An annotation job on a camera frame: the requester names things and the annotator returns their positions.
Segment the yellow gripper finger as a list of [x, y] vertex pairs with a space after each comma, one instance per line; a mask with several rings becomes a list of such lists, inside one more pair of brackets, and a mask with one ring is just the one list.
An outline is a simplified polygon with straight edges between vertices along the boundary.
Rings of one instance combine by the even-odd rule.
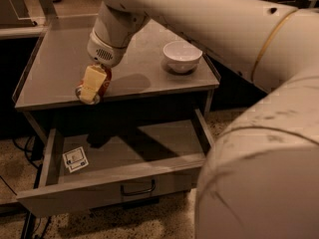
[[83, 103], [95, 103], [106, 77], [107, 73], [100, 65], [88, 66], [83, 77], [80, 100]]

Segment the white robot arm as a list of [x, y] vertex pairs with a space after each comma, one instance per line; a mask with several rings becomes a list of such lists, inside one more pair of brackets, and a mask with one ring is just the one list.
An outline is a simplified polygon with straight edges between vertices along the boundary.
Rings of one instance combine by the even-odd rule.
[[154, 20], [236, 75], [240, 115], [201, 169], [196, 239], [319, 239], [318, 13], [264, 0], [101, 0], [88, 51], [111, 68]]

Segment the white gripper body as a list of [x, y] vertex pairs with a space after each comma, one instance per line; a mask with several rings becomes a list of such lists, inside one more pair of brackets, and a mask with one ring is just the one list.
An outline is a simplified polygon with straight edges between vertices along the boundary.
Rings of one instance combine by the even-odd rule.
[[89, 42], [87, 45], [87, 51], [89, 56], [97, 63], [103, 64], [108, 68], [113, 68], [118, 65], [127, 48], [115, 48], [104, 43], [95, 33], [92, 31], [90, 34]]

